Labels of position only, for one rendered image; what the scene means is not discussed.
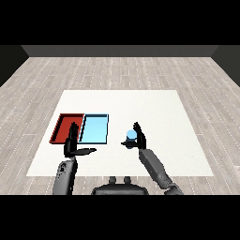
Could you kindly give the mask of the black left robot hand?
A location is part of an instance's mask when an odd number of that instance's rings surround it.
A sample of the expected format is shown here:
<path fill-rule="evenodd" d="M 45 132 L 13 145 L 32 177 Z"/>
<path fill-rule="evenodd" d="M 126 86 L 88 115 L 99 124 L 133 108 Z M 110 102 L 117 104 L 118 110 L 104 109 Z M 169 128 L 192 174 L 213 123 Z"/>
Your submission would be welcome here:
<path fill-rule="evenodd" d="M 96 152 L 96 148 L 77 148 L 79 137 L 79 126 L 72 122 L 69 127 L 68 137 L 66 138 L 64 144 L 64 156 L 66 158 L 74 158 L 76 156 L 85 156 L 89 155 L 93 152 Z"/>

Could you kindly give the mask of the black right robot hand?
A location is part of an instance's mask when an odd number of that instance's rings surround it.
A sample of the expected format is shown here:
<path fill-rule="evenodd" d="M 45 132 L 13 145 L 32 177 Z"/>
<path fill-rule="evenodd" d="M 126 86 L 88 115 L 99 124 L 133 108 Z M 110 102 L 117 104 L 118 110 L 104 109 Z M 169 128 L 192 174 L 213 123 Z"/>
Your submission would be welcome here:
<path fill-rule="evenodd" d="M 145 149 L 146 148 L 146 138 L 142 132 L 142 129 L 138 122 L 133 124 L 133 129 L 137 132 L 137 139 L 136 142 L 122 142 L 126 148 L 131 149 L 137 147 L 138 149 Z"/>

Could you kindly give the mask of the small blue can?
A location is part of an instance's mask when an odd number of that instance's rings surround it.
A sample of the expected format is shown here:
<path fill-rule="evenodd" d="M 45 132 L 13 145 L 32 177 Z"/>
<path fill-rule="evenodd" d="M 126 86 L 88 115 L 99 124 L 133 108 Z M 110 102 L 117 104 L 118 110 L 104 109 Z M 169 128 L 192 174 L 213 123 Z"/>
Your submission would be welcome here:
<path fill-rule="evenodd" d="M 134 129 L 130 129 L 127 132 L 126 142 L 127 143 L 135 143 L 136 139 L 137 139 L 137 132 Z"/>

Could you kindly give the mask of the red shallow open box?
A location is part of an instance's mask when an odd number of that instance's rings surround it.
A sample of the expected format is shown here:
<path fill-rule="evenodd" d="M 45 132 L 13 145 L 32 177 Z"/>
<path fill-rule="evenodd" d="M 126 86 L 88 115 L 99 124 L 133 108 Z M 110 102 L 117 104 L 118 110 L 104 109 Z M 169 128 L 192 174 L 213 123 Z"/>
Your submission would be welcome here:
<path fill-rule="evenodd" d="M 80 128 L 83 123 L 83 117 L 83 113 L 61 113 L 53 129 L 49 143 L 64 144 L 68 137 L 71 124 L 75 123 Z"/>

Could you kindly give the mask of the light blue shallow open box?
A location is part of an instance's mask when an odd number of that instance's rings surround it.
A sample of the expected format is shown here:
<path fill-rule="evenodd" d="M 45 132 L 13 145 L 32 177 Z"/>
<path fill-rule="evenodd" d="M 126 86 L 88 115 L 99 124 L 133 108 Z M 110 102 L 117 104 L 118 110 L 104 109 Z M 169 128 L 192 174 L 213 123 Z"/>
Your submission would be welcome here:
<path fill-rule="evenodd" d="M 106 113 L 87 113 L 82 122 L 79 144 L 106 144 L 108 123 Z"/>

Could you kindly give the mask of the dark grey robot body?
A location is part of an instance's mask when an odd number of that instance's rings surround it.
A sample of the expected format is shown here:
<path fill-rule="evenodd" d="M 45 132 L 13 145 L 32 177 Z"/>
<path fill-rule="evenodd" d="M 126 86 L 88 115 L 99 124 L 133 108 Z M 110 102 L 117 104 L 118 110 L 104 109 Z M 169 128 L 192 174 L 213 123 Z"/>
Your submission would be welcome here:
<path fill-rule="evenodd" d="M 124 177 L 123 184 L 117 184 L 116 177 L 111 176 L 109 183 L 95 187 L 92 195 L 148 195 L 148 191 L 145 187 L 133 185 L 129 176 Z"/>

